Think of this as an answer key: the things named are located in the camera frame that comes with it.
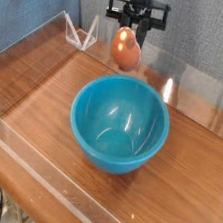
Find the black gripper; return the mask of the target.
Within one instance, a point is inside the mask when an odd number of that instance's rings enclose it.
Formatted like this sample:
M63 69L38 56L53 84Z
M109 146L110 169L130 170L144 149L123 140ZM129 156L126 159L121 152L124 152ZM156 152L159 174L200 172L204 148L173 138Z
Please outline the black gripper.
M163 13L161 19L152 17L152 11L157 10ZM165 30L166 21L171 8L167 4L156 0L149 0L148 3L133 3L132 0L109 0L106 16L117 19L119 27L131 27L132 24L139 24L136 32L136 40L143 46L146 33L149 27L158 30Z

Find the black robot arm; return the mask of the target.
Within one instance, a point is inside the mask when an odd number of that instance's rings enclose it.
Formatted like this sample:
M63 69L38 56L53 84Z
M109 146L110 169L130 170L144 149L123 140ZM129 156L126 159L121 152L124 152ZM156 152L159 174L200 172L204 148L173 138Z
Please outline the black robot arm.
M165 30L170 11L169 5L156 0L109 0L106 16L117 19L119 27L136 24L136 40L142 47L149 30Z

